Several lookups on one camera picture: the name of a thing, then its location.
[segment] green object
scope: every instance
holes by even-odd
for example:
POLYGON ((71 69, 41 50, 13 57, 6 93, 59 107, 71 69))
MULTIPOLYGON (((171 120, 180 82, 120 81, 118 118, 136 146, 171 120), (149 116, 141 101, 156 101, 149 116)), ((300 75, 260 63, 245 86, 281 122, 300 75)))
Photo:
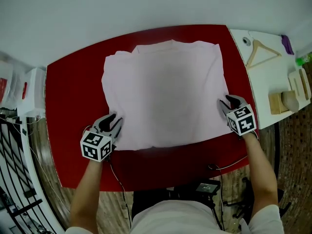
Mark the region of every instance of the green object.
POLYGON ((312 52, 306 54, 303 57, 296 58, 296 63, 298 66, 302 66, 303 64, 312 61, 312 52))

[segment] wooden floor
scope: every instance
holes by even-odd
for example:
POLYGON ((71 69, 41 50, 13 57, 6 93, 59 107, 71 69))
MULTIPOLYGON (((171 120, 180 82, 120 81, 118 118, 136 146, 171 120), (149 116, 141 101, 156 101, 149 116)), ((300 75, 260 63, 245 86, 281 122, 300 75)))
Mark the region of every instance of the wooden floor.
MULTIPOLYGON (((68 228, 70 202, 73 198, 74 190, 60 187, 50 152, 45 120, 40 120, 31 126, 31 133, 34 131, 31 135, 31 140, 33 150, 36 153, 36 157, 38 157, 36 164, 42 184, 56 215, 61 220, 63 226, 68 228)), ((261 131, 262 139, 266 140, 263 143, 263 147, 271 162, 273 162, 274 157, 274 138, 272 137, 274 132, 272 131, 272 127, 261 131)), ((235 203, 242 200, 242 192, 245 189, 245 183, 242 181, 244 177, 249 178, 249 166, 222 176, 223 201, 235 203)), ((126 193, 125 195, 131 210, 133 193, 126 193)), ((220 218, 221 200, 219 194, 214 197, 214 202, 220 218)), ((224 226, 231 233, 239 232, 239 219, 232 217, 236 213, 236 210, 237 206, 224 207, 224 226)), ((129 232, 127 208, 122 198, 122 193, 100 193, 97 222, 100 233, 126 234, 129 232)))

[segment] white shirt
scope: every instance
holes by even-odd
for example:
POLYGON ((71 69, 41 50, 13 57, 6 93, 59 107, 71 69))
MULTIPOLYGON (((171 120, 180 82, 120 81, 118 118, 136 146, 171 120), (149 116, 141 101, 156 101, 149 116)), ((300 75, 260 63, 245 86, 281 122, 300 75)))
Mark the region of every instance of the white shirt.
MULTIPOLYGON (((132 222, 130 234, 222 234, 212 210, 195 201, 166 200, 140 213, 132 222)), ((242 234, 283 234, 283 225, 276 205, 269 205, 257 212, 242 234)), ((65 234, 91 234, 71 227, 65 234)))

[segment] person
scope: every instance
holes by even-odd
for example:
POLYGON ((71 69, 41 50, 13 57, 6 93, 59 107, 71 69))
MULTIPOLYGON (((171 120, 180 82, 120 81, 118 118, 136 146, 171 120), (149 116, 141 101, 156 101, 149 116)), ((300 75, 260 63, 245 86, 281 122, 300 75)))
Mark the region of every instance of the person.
MULTIPOLYGON (((253 133, 243 135, 254 193, 248 233, 284 233, 279 215, 277 181, 274 171, 253 133)), ((102 163, 90 161, 78 185, 66 234, 97 234, 97 210, 102 163)), ((212 210, 196 201, 165 200, 133 218, 131 234, 220 234, 212 210)))

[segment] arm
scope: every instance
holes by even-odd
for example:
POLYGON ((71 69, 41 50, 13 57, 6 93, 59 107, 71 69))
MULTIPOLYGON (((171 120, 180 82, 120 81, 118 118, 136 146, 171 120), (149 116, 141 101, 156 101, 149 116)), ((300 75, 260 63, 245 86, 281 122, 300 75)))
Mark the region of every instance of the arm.
POLYGON ((252 217, 268 205, 278 205, 277 181, 274 170, 252 133, 243 135, 246 142, 250 178, 254 193, 252 217))
POLYGON ((97 211, 101 175, 102 162, 90 160, 72 201, 71 227, 81 227, 98 234, 97 211))

